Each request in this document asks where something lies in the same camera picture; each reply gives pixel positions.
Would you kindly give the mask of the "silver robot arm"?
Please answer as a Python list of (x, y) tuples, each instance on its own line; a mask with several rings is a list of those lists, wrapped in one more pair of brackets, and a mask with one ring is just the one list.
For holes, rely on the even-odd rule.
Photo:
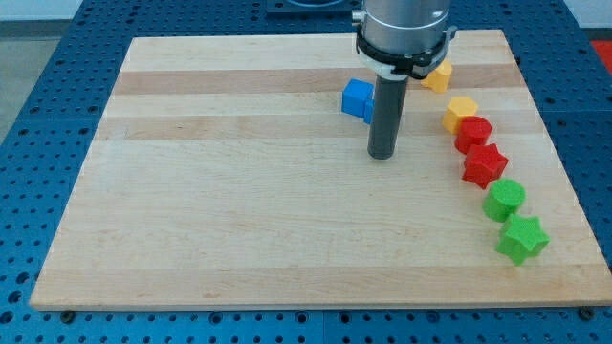
[(387, 80), (426, 78), (456, 33), (449, 10), (449, 0), (363, 0), (352, 11), (360, 60)]

